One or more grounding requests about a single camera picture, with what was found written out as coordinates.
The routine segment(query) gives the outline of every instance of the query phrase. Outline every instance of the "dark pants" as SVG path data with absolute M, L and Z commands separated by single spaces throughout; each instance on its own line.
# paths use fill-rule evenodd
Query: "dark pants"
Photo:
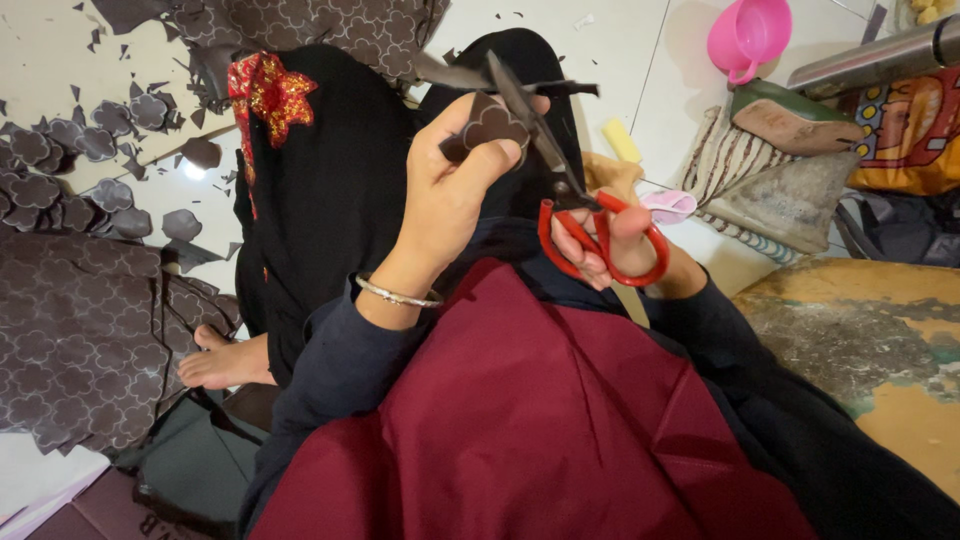
M 524 84 L 564 77 L 550 45 L 524 29 L 481 37 L 455 63 L 485 69 L 489 50 Z M 251 114 L 257 219 L 243 178 L 234 210 L 244 230 L 236 273 L 244 320 L 251 335 L 269 333 L 271 371 L 286 386 L 310 313 L 343 294 L 349 273 L 374 270 L 393 249 L 410 142 L 463 92 L 433 87 L 420 109 L 410 110 L 379 75 L 340 49 L 310 45 L 278 56 L 288 71 L 319 85 L 307 96 L 315 119 L 312 126 L 291 126 L 274 149 L 264 123 Z M 554 100 L 546 119 L 582 180 L 569 99 Z M 540 200 L 552 191 L 535 154 L 488 190 L 481 218 L 537 219 Z

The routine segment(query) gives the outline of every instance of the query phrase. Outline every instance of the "scissors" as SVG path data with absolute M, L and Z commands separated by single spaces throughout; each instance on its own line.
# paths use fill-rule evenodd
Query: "scissors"
M 567 162 L 560 144 L 550 132 L 546 120 L 531 105 L 532 95 L 523 89 L 510 68 L 503 65 L 493 51 L 487 53 L 487 60 L 490 63 L 493 81 L 507 105 L 507 110 L 515 115 L 530 132 L 534 147 L 537 148 L 547 166 L 550 167 L 551 174 L 555 177 L 553 183 L 554 200 L 544 199 L 540 203 L 540 221 L 537 227 L 540 245 L 550 260 L 571 278 L 578 280 L 583 278 L 577 267 L 561 255 L 550 237 L 551 218 L 556 217 L 560 224 L 584 246 L 586 251 L 594 253 L 607 263 L 611 276 L 617 282 L 631 287 L 642 287 L 662 278 L 670 263 L 670 248 L 663 233 L 652 223 L 646 230 L 646 234 L 657 253 L 656 266 L 647 274 L 637 277 L 625 276 L 617 270 L 610 255 L 608 212 L 618 214 L 630 206 L 603 191 L 600 191 L 594 199 L 580 187 L 576 177 L 573 176 L 570 164 Z M 576 218 L 570 214 L 573 209 L 588 209 L 593 213 L 593 223 L 596 226 L 599 242 L 594 241 L 577 222 Z

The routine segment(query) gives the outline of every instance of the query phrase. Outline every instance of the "bracelet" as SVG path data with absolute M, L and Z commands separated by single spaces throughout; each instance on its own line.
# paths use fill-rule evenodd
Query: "bracelet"
M 373 272 L 366 272 L 363 274 L 357 274 L 356 282 L 360 285 L 361 288 L 369 290 L 371 293 L 383 297 L 384 300 L 390 302 L 391 304 L 405 305 L 405 306 L 416 306 L 416 307 L 440 307 L 444 304 L 444 297 L 440 296 L 435 290 L 430 290 L 426 293 L 426 300 L 418 300 L 416 298 L 410 298 L 409 296 L 403 296 L 402 294 L 396 294 L 387 289 L 382 289 L 367 280 L 370 276 L 373 275 Z

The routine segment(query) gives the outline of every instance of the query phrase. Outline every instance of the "sequin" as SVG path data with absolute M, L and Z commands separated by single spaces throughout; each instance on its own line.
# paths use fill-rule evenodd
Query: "sequin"
M 267 124 L 272 147 L 283 145 L 291 125 L 313 125 L 313 109 L 306 101 L 306 94 L 317 87 L 306 75 L 287 71 L 276 55 L 260 53 L 260 64 L 251 81 L 249 105 Z
M 229 81 L 230 104 L 237 128 L 240 129 L 240 152 L 243 154 L 244 178 L 247 181 L 247 193 L 250 198 L 251 213 L 256 220 L 256 203 L 253 201 L 253 184 L 256 173 L 253 172 L 253 148 L 250 141 L 250 82 L 253 71 L 260 62 L 260 55 L 250 55 L 230 65 L 227 72 Z

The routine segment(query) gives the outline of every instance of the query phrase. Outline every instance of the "person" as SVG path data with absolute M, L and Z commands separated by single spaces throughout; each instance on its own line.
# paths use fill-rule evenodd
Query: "person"
M 524 84 L 563 77 L 541 37 L 481 37 Z M 255 335 L 184 360 L 184 382 L 285 389 L 256 456 L 242 537 L 949 538 L 960 508 L 777 364 L 676 245 L 633 323 L 609 269 L 556 223 L 583 279 L 537 237 L 550 185 L 497 140 L 461 164 L 438 145 L 472 94 L 417 111 L 324 45 L 279 53 L 312 124 L 282 145 L 250 115 L 255 182 L 238 193 L 237 269 Z M 583 180 L 569 99 L 537 99 Z M 578 220 L 592 230 L 585 212 Z M 610 218 L 612 263 L 656 257 L 650 213 Z M 389 294 L 393 302 L 385 302 Z M 423 301 L 444 297 L 441 307 Z

